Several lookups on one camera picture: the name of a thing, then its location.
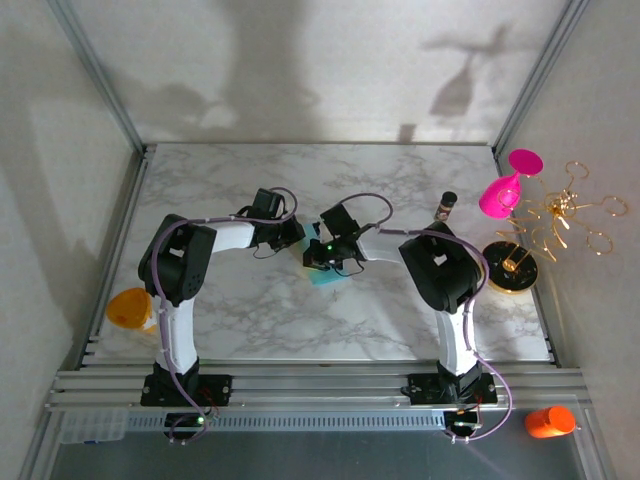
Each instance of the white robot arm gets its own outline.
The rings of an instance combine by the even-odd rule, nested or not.
[[[235,248],[248,248],[254,238],[255,227],[247,222],[224,223],[215,229],[216,235],[211,253]],[[193,342],[193,304],[195,296],[181,301],[177,306],[167,305],[169,322],[169,352],[179,374],[187,373],[198,361]],[[168,370],[164,352],[159,351],[156,362]]]
[[[406,238],[396,235],[381,234],[371,228],[358,238],[356,245],[366,261],[382,260],[405,265],[400,247],[406,240]],[[473,355],[473,350],[476,348],[473,334],[473,307],[471,307],[467,318],[468,338],[473,350],[467,348],[464,340],[463,306],[458,306],[454,313],[434,311],[440,340],[439,362],[456,377],[463,375],[471,370],[477,362]]]

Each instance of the marble table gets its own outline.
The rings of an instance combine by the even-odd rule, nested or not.
[[[390,228],[432,221],[441,194],[458,194],[449,225],[480,249],[506,222],[477,207],[496,177],[489,147],[402,145],[161,144],[144,181],[118,266],[112,296],[141,286],[137,266],[165,215],[214,217],[250,204],[259,187],[286,186],[310,223],[341,198],[372,191],[395,206]],[[361,223],[384,215],[372,198],[347,204]],[[259,255],[269,253],[268,247]],[[438,332],[406,269],[369,262],[364,273],[312,286],[288,252],[256,260],[250,250],[213,257],[195,304],[195,341],[202,359],[236,361],[367,361],[435,359]],[[493,360],[548,360],[531,293],[490,288],[475,308],[478,348]],[[152,362],[157,339],[105,320],[95,359]]]

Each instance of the orange container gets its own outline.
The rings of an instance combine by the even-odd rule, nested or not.
[[[145,333],[153,333],[156,319],[151,296],[144,288],[130,288],[118,294],[107,305],[107,318],[114,325]]]
[[[524,424],[529,435],[535,438],[559,437],[576,429],[576,419],[566,407],[549,407],[530,413]]]

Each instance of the white wall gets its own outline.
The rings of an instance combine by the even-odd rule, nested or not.
[[[0,476],[89,320],[131,149],[42,0],[0,1]]]
[[[638,18],[637,0],[591,2],[510,145],[537,150],[546,161],[545,178],[557,188],[565,185],[565,163],[583,162],[591,178],[574,188],[583,199],[618,195],[630,207],[620,218],[584,212],[583,219],[613,238],[613,254],[591,253],[583,231],[573,227],[569,250],[556,265],[543,264],[553,282],[539,282],[559,321],[553,338],[575,352],[584,370],[621,479],[640,472]]]
[[[70,1],[146,142],[492,142],[565,3]]]

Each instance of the gold jewelry stand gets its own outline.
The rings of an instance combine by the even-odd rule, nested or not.
[[[596,255],[606,255],[613,252],[611,237],[578,220],[575,218],[576,214],[581,208],[601,206],[612,217],[621,217],[627,214],[629,207],[624,200],[615,195],[606,195],[598,203],[579,204],[580,195],[572,190],[572,186],[576,179],[586,179],[590,174],[589,169],[580,162],[567,162],[565,172],[569,175],[570,181],[559,192],[549,192],[546,184],[538,175],[527,177],[535,178],[544,188],[545,196],[542,201],[522,200],[516,207],[510,207],[502,202],[502,197],[506,193],[513,192],[503,190],[498,195],[498,201],[503,207],[514,211],[526,206],[530,216],[509,218],[508,222],[514,227],[513,230],[498,230],[496,232],[506,241],[491,243],[483,251],[490,267],[489,283],[497,290],[504,293],[521,293],[530,289],[538,278],[538,266],[533,255],[557,262],[557,249],[569,248],[560,234],[562,228],[570,230],[572,225],[583,228],[586,233],[586,244]],[[532,229],[527,227],[531,222],[541,221],[544,214],[551,216],[550,225],[536,225]],[[528,232],[533,247],[525,249],[518,243],[517,238],[519,234]]]

